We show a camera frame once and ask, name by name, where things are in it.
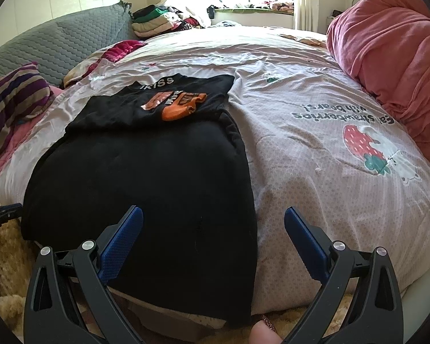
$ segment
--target strawberry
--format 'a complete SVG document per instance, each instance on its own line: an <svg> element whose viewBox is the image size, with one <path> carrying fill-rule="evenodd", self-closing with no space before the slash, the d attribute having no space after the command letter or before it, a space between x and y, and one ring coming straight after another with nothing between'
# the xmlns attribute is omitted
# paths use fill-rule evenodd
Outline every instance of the strawberry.
<svg viewBox="0 0 430 344"><path fill-rule="evenodd" d="M343 137L349 151L364 161L365 166L370 171L376 170L380 175L390 173L384 154L370 146L370 142L379 142L373 140L366 133L360 132L354 125L346 125L344 127Z"/></svg>
<svg viewBox="0 0 430 344"><path fill-rule="evenodd" d="M386 160L380 151L370 146L370 142L374 142L374 140L367 134L360 132L356 126L346 125L344 127L343 137L347 148L357 158L365 161L365 154L368 154Z"/></svg>

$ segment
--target fingernail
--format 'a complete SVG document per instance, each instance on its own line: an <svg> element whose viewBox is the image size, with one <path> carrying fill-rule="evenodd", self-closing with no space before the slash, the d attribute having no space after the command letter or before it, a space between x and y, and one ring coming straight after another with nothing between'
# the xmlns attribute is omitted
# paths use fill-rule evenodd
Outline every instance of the fingernail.
<svg viewBox="0 0 430 344"><path fill-rule="evenodd" d="M263 322L266 324L267 327L269 327L269 329L275 333L277 333L277 330L275 329L275 326L272 324L272 322L269 320L268 317L266 317L264 314L262 315L262 320Z"/></svg>

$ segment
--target green clothing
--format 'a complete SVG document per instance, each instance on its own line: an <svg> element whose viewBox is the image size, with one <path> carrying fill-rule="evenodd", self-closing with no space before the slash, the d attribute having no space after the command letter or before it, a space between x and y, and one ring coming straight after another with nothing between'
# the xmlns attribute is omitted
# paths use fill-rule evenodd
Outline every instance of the green clothing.
<svg viewBox="0 0 430 344"><path fill-rule="evenodd" d="M143 16L143 17L138 17L136 19L134 19L134 23L144 23L144 22L148 22L149 20L158 18L159 16L161 16L164 13L168 13L168 10L159 10L159 9L155 9L152 12L148 13L147 15Z"/></svg>

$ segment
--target quilted gray cushion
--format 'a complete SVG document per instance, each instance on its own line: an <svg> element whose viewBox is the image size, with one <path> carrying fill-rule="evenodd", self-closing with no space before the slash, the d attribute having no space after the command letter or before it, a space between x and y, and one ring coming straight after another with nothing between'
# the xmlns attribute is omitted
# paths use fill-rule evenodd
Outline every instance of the quilted gray cushion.
<svg viewBox="0 0 430 344"><path fill-rule="evenodd" d="M46 81L59 86L68 71L96 50L137 39L129 7L123 2L97 7L29 29L0 47L0 76L37 61Z"/></svg>

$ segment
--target finger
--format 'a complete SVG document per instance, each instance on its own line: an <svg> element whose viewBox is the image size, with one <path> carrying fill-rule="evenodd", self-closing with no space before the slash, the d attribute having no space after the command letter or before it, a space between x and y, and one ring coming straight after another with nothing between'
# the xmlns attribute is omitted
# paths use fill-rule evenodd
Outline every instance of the finger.
<svg viewBox="0 0 430 344"><path fill-rule="evenodd" d="M249 344L281 344L282 339L260 320L250 332Z"/></svg>

